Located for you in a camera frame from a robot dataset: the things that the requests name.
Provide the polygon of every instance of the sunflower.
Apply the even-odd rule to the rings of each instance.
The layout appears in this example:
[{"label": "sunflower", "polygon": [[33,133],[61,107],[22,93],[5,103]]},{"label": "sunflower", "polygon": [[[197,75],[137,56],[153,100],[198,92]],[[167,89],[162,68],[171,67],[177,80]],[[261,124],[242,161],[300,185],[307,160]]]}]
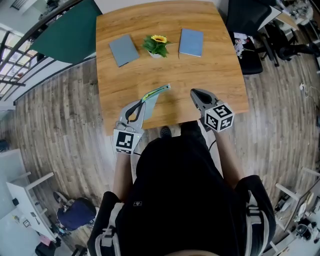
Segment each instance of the sunflower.
[{"label": "sunflower", "polygon": [[151,39],[153,39],[154,41],[160,42],[160,43],[166,43],[167,42],[167,38],[165,36],[162,36],[162,35],[153,35],[153,36],[151,36]]}]

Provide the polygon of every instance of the wooden table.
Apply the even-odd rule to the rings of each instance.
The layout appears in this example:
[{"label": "wooden table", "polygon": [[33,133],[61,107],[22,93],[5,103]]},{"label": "wooden table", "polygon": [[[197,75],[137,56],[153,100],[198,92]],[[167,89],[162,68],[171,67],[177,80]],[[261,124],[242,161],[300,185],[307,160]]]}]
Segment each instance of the wooden table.
[{"label": "wooden table", "polygon": [[[178,54],[182,28],[204,33],[202,57]],[[118,67],[109,43],[129,34],[140,55]],[[146,35],[167,36],[167,58],[152,58],[142,48]],[[96,59],[100,104],[107,135],[113,134],[121,109],[159,87],[162,93],[143,128],[192,121],[200,112],[192,88],[213,92],[236,113],[248,111],[244,78],[227,29],[216,7],[204,1],[163,1],[135,5],[97,17]]]}]

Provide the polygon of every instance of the white pot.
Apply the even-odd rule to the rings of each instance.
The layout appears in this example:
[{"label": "white pot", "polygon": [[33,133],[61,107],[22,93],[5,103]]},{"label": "white pot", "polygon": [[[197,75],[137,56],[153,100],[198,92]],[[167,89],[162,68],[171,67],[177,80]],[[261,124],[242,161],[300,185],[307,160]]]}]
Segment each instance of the white pot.
[{"label": "white pot", "polygon": [[161,58],[162,56],[160,54],[152,54],[150,51],[148,51],[148,53],[151,55],[152,58],[155,58],[155,59],[159,59]]}]

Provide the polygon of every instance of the sneaker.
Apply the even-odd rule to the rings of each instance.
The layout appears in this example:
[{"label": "sneaker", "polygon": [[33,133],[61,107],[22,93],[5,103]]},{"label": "sneaker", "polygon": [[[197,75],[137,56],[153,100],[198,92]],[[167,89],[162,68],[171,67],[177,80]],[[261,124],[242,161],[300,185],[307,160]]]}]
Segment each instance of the sneaker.
[{"label": "sneaker", "polygon": [[172,137],[171,130],[168,126],[164,126],[161,128],[160,137],[161,138],[171,138]]}]

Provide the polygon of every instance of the blue notebook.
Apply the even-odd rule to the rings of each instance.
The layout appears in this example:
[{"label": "blue notebook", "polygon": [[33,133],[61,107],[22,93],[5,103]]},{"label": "blue notebook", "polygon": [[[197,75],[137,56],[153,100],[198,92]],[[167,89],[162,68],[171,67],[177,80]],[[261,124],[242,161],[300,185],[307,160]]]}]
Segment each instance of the blue notebook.
[{"label": "blue notebook", "polygon": [[110,42],[109,46],[118,67],[139,58],[137,49],[128,34]]},{"label": "blue notebook", "polygon": [[179,53],[201,57],[203,44],[203,32],[187,28],[182,29]]}]

